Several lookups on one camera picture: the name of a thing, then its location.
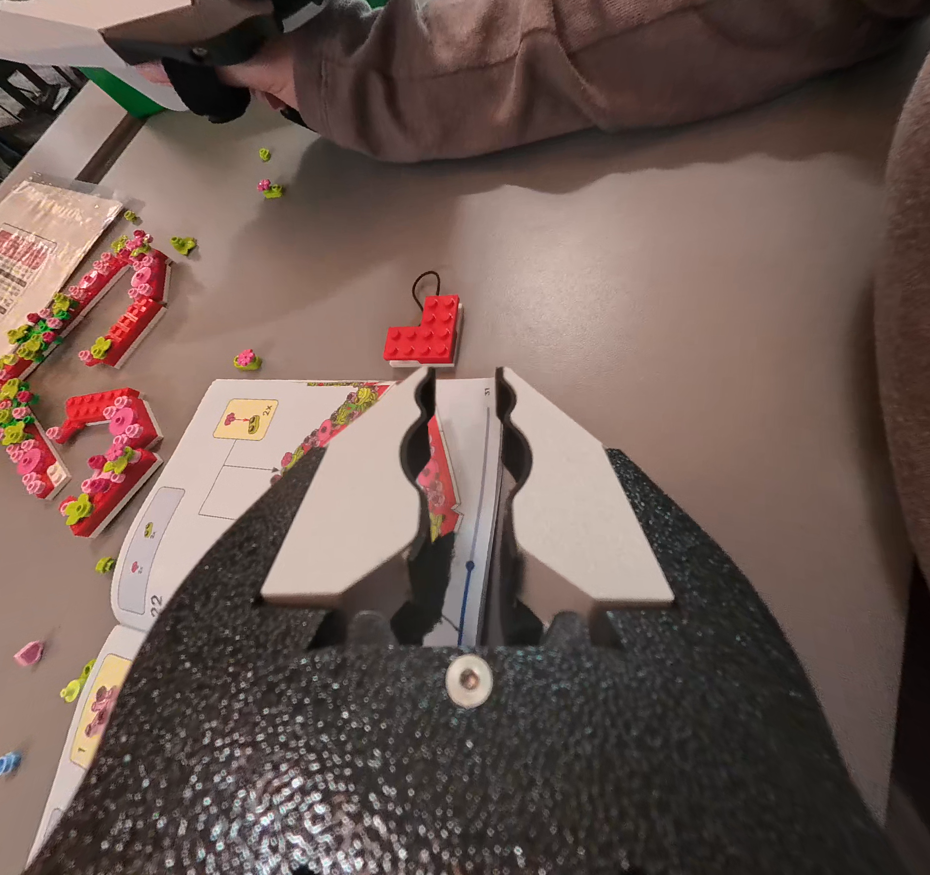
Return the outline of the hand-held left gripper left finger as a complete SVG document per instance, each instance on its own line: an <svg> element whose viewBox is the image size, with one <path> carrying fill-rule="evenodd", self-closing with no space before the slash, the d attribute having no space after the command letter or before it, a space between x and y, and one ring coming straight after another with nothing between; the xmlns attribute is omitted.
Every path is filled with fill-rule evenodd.
<svg viewBox="0 0 930 875"><path fill-rule="evenodd" d="M431 459L435 371L413 371L322 453L262 586L263 600L395 613L409 561L431 538L418 476Z"/></svg>

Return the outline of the lego instruction booklet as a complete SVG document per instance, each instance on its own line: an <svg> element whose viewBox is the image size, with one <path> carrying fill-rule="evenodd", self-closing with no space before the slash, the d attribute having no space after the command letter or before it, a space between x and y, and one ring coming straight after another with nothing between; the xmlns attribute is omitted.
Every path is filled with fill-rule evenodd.
<svg viewBox="0 0 930 875"><path fill-rule="evenodd" d="M110 585L116 625L87 681L32 843L47 841L98 748L110 705L162 606L229 525L303 450L326 446L392 387L390 382L215 381L127 532ZM454 540L441 616L424 641L474 646L481 632L491 517L500 485L501 427L494 381L439 380L419 475L435 539Z"/></svg>

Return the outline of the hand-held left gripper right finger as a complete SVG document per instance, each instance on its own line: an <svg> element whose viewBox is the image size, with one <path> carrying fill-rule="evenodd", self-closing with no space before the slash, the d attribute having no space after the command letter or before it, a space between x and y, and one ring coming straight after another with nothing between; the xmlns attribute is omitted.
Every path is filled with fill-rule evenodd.
<svg viewBox="0 0 930 875"><path fill-rule="evenodd" d="M608 614L675 596L600 440L511 368L496 370L501 461L500 625L537 644L559 614L592 635Z"/></svg>

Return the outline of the clear bag with printed sheet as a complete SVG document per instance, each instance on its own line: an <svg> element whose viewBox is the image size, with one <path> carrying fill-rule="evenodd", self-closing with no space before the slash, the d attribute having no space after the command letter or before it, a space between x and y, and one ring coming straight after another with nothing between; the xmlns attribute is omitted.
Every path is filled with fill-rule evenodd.
<svg viewBox="0 0 930 875"><path fill-rule="evenodd" d="M98 186L22 180L1 202L1 349L63 290L100 237L122 216L124 199Z"/></svg>

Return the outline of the small red flowered lego section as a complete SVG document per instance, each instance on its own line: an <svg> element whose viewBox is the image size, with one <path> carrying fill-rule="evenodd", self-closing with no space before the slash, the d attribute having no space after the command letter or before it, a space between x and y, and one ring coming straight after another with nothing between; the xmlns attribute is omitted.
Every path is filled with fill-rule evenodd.
<svg viewBox="0 0 930 875"><path fill-rule="evenodd" d="M88 460L90 475L79 494L67 497L60 506L72 535L84 539L97 537L162 465L156 452L162 433L138 390L120 388L71 397L65 403L62 424L49 428L46 436L63 445L88 427L104 427L110 445Z"/></svg>

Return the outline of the red lego corner piece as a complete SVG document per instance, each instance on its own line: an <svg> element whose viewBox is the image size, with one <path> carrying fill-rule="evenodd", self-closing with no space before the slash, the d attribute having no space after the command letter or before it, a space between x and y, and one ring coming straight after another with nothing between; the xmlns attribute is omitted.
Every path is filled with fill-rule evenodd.
<svg viewBox="0 0 930 875"><path fill-rule="evenodd" d="M443 293L441 277L432 269L415 278L411 295L420 309L420 321L388 329L383 360L392 368L453 369L464 317L459 296Z"/></svg>

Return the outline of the large red flowered lego heart section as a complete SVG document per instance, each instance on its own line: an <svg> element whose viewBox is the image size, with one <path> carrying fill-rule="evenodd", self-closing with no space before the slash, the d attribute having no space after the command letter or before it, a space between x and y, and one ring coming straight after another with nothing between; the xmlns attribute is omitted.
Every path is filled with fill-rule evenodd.
<svg viewBox="0 0 930 875"><path fill-rule="evenodd" d="M69 479L56 445L67 440L37 421L39 398L29 376L59 347L92 307L129 275L129 304L110 329L79 352L89 368L117 368L165 310L170 278L169 257L155 248L153 237L136 229L114 240L77 283L54 293L25 323L6 332L2 353L2 451L12 462L27 494L46 500Z"/></svg>

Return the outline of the person's right forearm brown sleeve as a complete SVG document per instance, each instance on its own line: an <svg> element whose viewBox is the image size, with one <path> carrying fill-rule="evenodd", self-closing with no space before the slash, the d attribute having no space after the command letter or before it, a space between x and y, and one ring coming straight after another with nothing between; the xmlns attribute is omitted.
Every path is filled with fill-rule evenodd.
<svg viewBox="0 0 930 875"><path fill-rule="evenodd" d="M330 0L289 42L308 128L412 163L738 112L927 15L928 0Z"/></svg>

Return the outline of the person's right hand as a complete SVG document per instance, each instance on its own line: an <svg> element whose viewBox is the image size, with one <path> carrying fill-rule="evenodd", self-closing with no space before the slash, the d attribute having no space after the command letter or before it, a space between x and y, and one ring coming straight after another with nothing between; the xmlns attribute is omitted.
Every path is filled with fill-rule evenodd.
<svg viewBox="0 0 930 875"><path fill-rule="evenodd" d="M252 59L217 68L221 83L246 89L285 118L307 128L302 102L313 86L314 66L307 38L298 32L273 39Z"/></svg>

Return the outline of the person's brown sweater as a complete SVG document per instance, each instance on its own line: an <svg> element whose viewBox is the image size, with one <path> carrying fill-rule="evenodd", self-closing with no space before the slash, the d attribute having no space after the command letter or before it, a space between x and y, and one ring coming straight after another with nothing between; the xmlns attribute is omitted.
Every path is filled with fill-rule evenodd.
<svg viewBox="0 0 930 875"><path fill-rule="evenodd" d="M896 127L874 330L885 436L913 550L893 780L928 826L929 60Z"/></svg>

